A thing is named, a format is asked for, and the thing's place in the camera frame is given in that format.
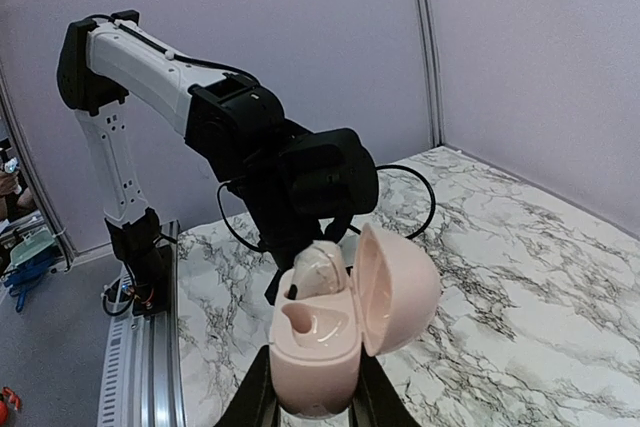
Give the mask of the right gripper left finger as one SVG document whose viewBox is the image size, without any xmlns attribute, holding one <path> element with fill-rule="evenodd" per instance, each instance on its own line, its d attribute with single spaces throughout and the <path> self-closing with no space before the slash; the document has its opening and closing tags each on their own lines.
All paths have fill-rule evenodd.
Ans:
<svg viewBox="0 0 640 427">
<path fill-rule="evenodd" d="M 273 385 L 269 348 L 263 346 L 216 427 L 259 427 L 273 425 Z"/>
</svg>

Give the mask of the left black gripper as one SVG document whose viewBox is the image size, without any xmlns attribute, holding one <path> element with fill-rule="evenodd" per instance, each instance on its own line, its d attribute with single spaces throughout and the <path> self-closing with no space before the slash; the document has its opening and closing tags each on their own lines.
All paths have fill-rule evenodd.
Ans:
<svg viewBox="0 0 640 427">
<path fill-rule="evenodd" d="M 280 280 L 283 275 L 284 275 L 284 271 L 281 269 L 277 269 L 276 272 L 273 274 L 271 281 L 264 292 L 264 297 L 270 306 L 275 305 Z"/>
</svg>

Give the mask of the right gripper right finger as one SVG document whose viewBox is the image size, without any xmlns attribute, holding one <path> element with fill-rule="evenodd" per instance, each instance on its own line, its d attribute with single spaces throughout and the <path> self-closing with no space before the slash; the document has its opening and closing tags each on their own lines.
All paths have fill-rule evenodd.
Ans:
<svg viewBox="0 0 640 427">
<path fill-rule="evenodd" d="M 363 354 L 357 383 L 359 427 L 419 427 L 400 399 L 381 364 Z"/>
</svg>

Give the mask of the pink earbud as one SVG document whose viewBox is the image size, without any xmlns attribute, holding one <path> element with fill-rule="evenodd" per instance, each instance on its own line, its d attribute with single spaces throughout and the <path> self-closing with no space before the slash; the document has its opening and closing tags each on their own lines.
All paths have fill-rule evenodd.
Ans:
<svg viewBox="0 0 640 427">
<path fill-rule="evenodd" d="M 296 256 L 287 298 L 303 300 L 333 295 L 346 286 L 347 270 L 341 248 L 331 241 L 316 240 Z"/>
</svg>

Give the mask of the pink round earbud case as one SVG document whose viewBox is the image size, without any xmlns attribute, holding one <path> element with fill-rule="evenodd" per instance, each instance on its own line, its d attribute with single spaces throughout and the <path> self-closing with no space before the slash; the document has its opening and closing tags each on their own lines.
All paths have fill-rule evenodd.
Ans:
<svg viewBox="0 0 640 427">
<path fill-rule="evenodd" d="M 416 339 L 433 320 L 441 281 L 427 252 L 367 224 L 333 295 L 289 300 L 293 267 L 281 278 L 269 334 L 271 378 L 282 408 L 302 418 L 347 409 L 363 354 L 375 357 Z"/>
</svg>

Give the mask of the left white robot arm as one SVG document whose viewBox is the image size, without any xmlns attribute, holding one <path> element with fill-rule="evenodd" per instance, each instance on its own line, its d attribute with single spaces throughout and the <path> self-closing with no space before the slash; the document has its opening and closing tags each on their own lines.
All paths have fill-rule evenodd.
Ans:
<svg viewBox="0 0 640 427">
<path fill-rule="evenodd" d="M 243 201 L 259 232 L 254 250 L 270 254 L 280 271 L 312 242 L 340 241 L 353 218 L 378 203 L 377 169 L 354 130 L 312 132 L 295 123 L 255 76 L 178 52 L 147 35 L 134 10 L 69 24 L 56 80 L 89 146 L 137 315 L 169 308 L 171 240 L 130 156 L 128 96 L 152 107 Z"/>
</svg>

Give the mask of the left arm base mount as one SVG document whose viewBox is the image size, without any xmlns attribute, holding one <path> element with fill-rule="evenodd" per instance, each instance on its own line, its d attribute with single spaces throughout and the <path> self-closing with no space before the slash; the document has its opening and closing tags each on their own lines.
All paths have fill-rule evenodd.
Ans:
<svg viewBox="0 0 640 427">
<path fill-rule="evenodd" d="M 102 296 L 103 311 L 118 317 L 132 309 L 134 316 L 153 316 L 171 307 L 170 281 L 177 239 L 162 232 L 156 218 L 141 218 L 117 227 L 105 220 L 115 257 L 130 281 L 118 281 Z"/>
</svg>

